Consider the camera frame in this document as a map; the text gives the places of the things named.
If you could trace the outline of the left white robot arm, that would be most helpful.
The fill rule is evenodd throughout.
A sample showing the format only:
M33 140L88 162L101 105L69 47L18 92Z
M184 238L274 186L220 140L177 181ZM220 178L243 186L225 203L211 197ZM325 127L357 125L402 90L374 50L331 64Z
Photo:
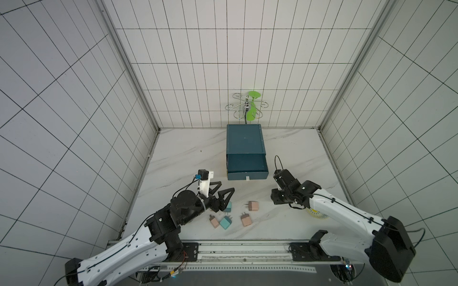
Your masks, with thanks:
M66 262L66 284L113 286L149 265L180 258L181 227L207 210L219 212L227 208L235 189L221 189L221 185L221 182L211 183L208 195L182 190L114 246L89 259L74 258Z

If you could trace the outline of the teal drawer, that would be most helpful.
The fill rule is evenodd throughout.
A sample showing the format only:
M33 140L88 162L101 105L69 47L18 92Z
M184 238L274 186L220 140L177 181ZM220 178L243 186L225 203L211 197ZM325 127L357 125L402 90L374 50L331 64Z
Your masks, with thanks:
M227 178L229 181L267 179L269 174L264 154L228 154Z

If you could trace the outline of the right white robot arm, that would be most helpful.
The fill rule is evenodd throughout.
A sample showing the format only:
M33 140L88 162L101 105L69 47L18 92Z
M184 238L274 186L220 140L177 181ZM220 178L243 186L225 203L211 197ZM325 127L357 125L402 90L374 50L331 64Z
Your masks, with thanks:
M317 212L356 234L348 237L317 231L311 242L324 254L369 263L391 282L403 280L416 256L416 248L400 220L392 216L384 219L360 210L314 182L299 182L287 169L276 170L274 180L278 185L271 191L275 205L287 204L293 209Z

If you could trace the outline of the teal plug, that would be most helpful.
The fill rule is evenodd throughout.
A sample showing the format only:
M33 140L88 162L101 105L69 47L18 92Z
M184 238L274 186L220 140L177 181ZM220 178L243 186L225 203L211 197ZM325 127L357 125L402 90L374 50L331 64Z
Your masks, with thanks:
M224 212L225 213L231 213L232 211L232 202L230 201L227 205L227 207L225 208Z
M232 217L229 214L225 214L224 217L220 220L219 224L224 229L227 230L233 223Z

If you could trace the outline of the teal drawer cabinet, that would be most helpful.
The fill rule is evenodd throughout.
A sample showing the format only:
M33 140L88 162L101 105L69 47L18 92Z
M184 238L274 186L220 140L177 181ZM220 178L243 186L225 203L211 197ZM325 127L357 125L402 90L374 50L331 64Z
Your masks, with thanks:
M229 124L226 133L227 164L236 162L266 165L266 149L259 124Z

